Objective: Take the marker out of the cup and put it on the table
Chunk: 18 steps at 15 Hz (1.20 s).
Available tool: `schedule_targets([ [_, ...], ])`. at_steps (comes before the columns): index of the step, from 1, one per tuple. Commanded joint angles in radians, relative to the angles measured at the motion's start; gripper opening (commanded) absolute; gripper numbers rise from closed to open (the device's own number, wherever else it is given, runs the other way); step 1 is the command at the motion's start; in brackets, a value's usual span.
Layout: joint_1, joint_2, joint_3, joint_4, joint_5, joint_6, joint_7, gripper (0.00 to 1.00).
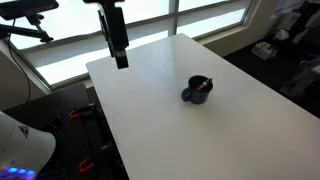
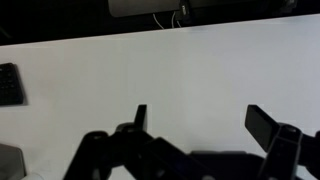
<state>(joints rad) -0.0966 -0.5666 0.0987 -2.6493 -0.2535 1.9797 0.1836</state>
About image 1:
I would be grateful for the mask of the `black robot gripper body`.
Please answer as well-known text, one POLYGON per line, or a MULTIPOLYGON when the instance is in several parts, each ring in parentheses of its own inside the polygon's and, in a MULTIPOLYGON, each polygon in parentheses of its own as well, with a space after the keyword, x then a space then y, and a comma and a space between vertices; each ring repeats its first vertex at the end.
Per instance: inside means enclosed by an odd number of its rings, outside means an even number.
POLYGON ((83 0, 86 4, 95 3, 99 6, 98 16, 102 32, 108 42, 109 51, 115 58, 117 68, 129 67, 126 48, 129 46, 126 24, 121 7, 116 7, 116 2, 125 0, 83 0))

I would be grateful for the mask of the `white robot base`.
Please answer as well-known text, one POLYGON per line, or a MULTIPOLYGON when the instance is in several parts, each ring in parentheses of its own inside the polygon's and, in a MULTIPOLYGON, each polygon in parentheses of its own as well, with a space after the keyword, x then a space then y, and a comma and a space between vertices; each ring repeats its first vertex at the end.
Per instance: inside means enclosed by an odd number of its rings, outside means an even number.
POLYGON ((55 148, 51 133, 0 112, 0 180, 35 180, 55 148))

